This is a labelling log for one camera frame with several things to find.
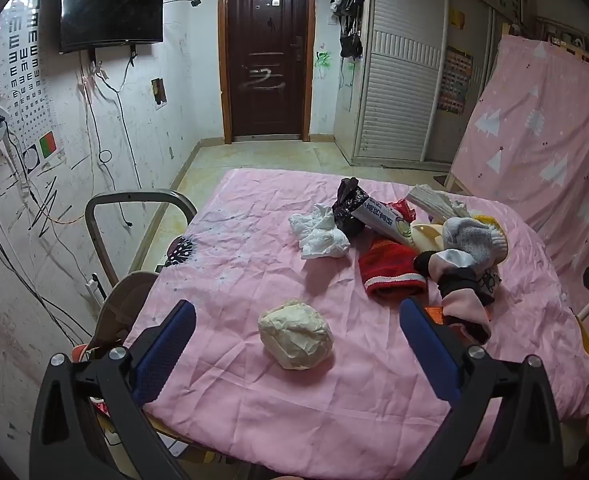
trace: blue gripper pad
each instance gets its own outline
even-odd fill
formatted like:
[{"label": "blue gripper pad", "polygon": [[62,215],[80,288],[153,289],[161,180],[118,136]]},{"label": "blue gripper pad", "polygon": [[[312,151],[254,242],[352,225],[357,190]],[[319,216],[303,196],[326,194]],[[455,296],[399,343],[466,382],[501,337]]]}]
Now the blue gripper pad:
[{"label": "blue gripper pad", "polygon": [[139,407],[159,397],[195,328],[194,305],[181,300],[168,318],[153,329],[159,333],[132,374],[132,398]]},{"label": "blue gripper pad", "polygon": [[448,328],[434,323],[414,298],[401,302],[399,324],[436,396],[454,406],[461,399],[461,373],[435,332]]}]

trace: beige crumpled paper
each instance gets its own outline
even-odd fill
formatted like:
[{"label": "beige crumpled paper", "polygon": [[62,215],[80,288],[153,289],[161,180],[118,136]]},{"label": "beige crumpled paper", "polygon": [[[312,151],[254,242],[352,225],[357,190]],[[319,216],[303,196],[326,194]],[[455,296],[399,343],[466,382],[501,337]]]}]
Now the beige crumpled paper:
[{"label": "beige crumpled paper", "polygon": [[265,312],[258,333],[266,349],[287,370],[307,370],[332,352],[333,337],[325,319],[299,300]]}]

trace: tiled floor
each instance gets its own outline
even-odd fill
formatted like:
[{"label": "tiled floor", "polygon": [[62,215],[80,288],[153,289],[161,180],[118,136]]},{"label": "tiled floor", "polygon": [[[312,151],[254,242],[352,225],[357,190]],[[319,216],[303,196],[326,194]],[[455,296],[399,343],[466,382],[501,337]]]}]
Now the tiled floor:
[{"label": "tiled floor", "polygon": [[[199,210],[223,175],[233,168],[314,171],[383,182],[429,184],[434,189],[443,189],[434,180],[436,175],[443,172],[352,167],[333,142],[257,140],[201,148],[181,181],[178,192],[188,197]],[[171,241],[183,234],[186,228],[186,219],[181,211],[173,205],[168,206],[148,250],[143,269],[154,270]]]}]

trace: dark brown door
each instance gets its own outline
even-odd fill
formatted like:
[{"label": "dark brown door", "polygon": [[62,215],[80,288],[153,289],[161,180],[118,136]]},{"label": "dark brown door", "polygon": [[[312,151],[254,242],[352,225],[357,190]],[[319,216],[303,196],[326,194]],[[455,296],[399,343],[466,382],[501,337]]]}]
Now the dark brown door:
[{"label": "dark brown door", "polygon": [[308,0],[228,0],[232,136],[303,133]]}]

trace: door threshold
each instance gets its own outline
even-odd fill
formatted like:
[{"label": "door threshold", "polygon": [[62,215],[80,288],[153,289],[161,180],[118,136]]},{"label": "door threshold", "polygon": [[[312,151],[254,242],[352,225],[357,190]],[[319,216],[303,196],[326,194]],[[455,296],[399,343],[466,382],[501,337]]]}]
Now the door threshold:
[{"label": "door threshold", "polygon": [[233,137],[232,142],[244,142],[245,140],[301,140],[299,135],[271,134],[271,135],[242,135]]}]

